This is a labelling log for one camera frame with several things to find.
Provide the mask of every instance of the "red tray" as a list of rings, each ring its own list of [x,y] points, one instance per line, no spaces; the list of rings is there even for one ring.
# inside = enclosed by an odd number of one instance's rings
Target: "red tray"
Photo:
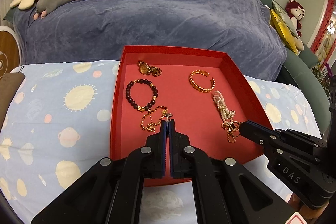
[[[142,75],[137,67],[138,60],[162,69],[162,75]],[[210,93],[201,93],[189,83],[189,75],[194,70],[210,73],[207,78],[194,75],[194,81],[203,88],[210,88],[210,78],[215,80],[215,88]],[[271,124],[245,77],[231,58],[224,52],[167,46],[125,46],[122,54],[112,111],[110,155],[113,160],[128,154],[146,143],[152,133],[143,131],[140,122],[145,113],[136,111],[125,98],[125,88],[130,81],[148,79],[158,89],[154,106],[168,107],[173,114],[176,131],[189,136],[190,143],[204,150],[210,157],[224,159],[233,157],[244,164],[263,154],[261,146],[240,136],[235,143],[228,143],[227,134],[221,128],[222,120],[212,94],[219,90],[229,110],[234,110],[235,121],[252,120],[272,129]],[[131,89],[132,98],[139,106],[145,106],[152,97],[147,85],[136,84]],[[156,111],[153,121],[161,116]],[[166,163],[166,177],[162,180],[147,180],[146,186],[167,185],[181,182],[169,177],[169,161]]]

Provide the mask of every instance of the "watch face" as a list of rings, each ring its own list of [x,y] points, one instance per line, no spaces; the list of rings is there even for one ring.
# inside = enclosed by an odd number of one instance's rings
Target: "watch face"
[[[148,75],[149,72],[150,72],[150,69],[149,69],[149,66],[148,65],[141,65],[140,66],[140,72],[143,74],[143,75]]]

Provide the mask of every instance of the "silver screw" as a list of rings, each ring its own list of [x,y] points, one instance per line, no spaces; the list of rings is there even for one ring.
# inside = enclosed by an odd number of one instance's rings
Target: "silver screw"
[[[144,154],[148,154],[152,151],[152,149],[149,146],[144,146],[140,149],[140,151]]]
[[[186,146],[186,147],[184,148],[184,151],[185,151],[186,153],[191,154],[191,153],[194,153],[194,152],[195,152],[195,148],[193,148],[192,146]]]
[[[229,166],[233,166],[233,165],[236,164],[236,160],[233,159],[233,158],[226,158],[226,159],[225,159],[225,163],[226,163],[227,165],[229,165]]]
[[[102,166],[108,166],[111,164],[111,160],[109,158],[103,158],[100,160],[100,165]]]

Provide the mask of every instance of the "sofa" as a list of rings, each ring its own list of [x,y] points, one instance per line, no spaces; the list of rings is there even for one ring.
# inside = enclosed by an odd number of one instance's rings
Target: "sofa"
[[[264,5],[273,7],[272,0],[260,0]],[[297,56],[290,49],[287,50],[287,58],[276,79],[277,82],[293,85],[299,88],[305,95],[315,120],[323,134],[329,127],[331,113],[329,100],[320,82],[311,69],[319,63],[317,56],[304,44],[304,50]]]

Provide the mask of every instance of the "blue velvet blanket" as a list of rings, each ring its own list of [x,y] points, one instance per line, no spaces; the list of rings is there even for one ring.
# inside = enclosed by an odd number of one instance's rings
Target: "blue velvet blanket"
[[[76,0],[33,21],[17,11],[24,63],[118,60],[124,45],[227,52],[244,75],[275,80],[286,50],[260,0]]]

